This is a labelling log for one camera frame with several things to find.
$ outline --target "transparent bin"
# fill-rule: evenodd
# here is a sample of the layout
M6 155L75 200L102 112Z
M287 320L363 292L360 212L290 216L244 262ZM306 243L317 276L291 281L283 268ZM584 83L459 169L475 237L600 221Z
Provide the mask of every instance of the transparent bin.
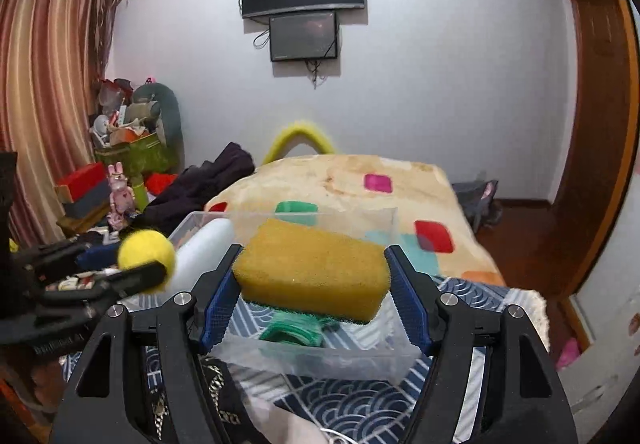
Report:
M169 240L178 249L199 229L215 218L228 218L234 227L234 243L245 246L257 228L268 218L314 225L316 228L370 238L387 245L397 243L396 210L358 210L318 213L205 213L187 216ZM162 304L168 297L139 295L124 303L130 310ZM273 316L273 309L239 298L225 336L210 355L227 363L256 370L296 376L333 379L380 379L399 384L420 350L413 346L402 327L398 311L387 294L375 318L366 325L341 322L336 330L324 332L324 347L302 347L261 341Z

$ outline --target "magenta square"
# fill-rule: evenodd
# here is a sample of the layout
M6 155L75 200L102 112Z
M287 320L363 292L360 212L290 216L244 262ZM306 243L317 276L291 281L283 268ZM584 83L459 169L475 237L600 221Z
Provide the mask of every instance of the magenta square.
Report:
M364 187L381 193L391 193L394 190L389 176L376 175L375 173L367 173L364 176Z

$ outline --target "wooden door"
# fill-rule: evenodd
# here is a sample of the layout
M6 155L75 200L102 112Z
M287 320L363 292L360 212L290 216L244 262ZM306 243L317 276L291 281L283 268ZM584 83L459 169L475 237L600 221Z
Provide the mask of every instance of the wooden door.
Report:
M575 292L622 205L636 152L638 58L626 0L572 0L578 92L571 146L538 252L551 296Z

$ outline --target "wooden floor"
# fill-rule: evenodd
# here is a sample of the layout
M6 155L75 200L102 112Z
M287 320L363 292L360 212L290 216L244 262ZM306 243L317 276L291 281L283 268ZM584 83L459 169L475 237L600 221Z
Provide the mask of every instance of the wooden floor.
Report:
M503 205L501 222L494 227L481 228L478 242L489 251L504 281L510 287L534 289L547 301L551 357L558 360L564 344L574 337L564 318L558 301L545 288L548 276L544 269L536 268L534 258L543 238L555 225L548 207Z

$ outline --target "baseboard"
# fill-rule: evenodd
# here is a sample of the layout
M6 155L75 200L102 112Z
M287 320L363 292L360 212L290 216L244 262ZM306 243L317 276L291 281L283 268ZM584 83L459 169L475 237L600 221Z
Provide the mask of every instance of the baseboard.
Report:
M584 352L591 346L592 338L589 336L589 331L585 328L580 314L569 297L562 298L559 305L571 330L574 331L580 351Z
M549 209L551 202L543 199L496 199L506 208Z

